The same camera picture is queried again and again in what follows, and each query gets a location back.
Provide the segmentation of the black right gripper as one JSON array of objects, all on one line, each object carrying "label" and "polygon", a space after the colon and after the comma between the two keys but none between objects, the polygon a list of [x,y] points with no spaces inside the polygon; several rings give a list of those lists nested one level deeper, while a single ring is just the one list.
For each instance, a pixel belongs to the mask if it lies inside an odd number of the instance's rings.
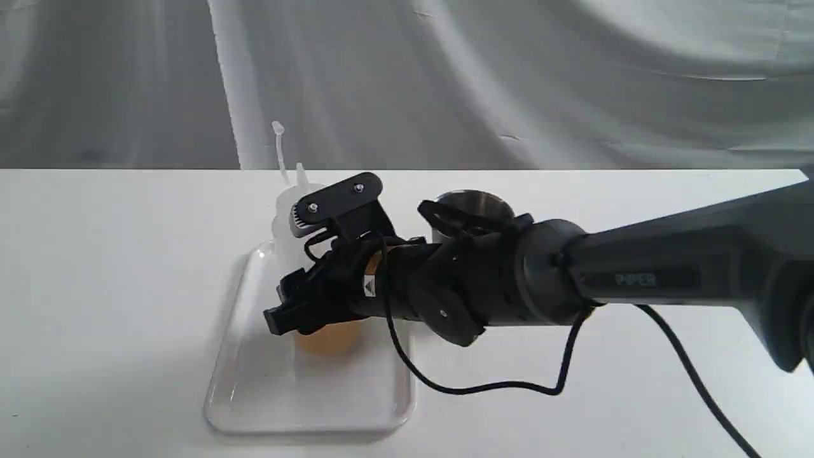
[{"label": "black right gripper", "polygon": [[263,311],[275,336],[311,335],[330,324],[369,317],[421,322],[447,342],[469,346],[487,327],[535,323],[535,305],[521,272],[521,238],[532,217],[508,223],[458,212],[429,215],[433,225],[482,235],[442,243],[396,237],[378,201],[378,175],[364,172],[311,192],[290,212],[293,237],[325,229],[337,237],[311,269],[285,275],[280,304]]}]

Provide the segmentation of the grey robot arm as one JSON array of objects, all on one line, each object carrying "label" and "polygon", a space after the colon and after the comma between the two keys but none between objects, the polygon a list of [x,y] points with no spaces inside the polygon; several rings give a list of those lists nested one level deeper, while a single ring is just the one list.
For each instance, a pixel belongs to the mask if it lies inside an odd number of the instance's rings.
[{"label": "grey robot arm", "polygon": [[425,200],[442,241],[399,238],[361,173],[300,198],[294,236],[331,241],[284,276],[263,316],[273,335],[392,316],[471,345],[487,327],[570,326],[608,303],[738,310],[776,365],[812,362],[812,182],[599,233]]}]

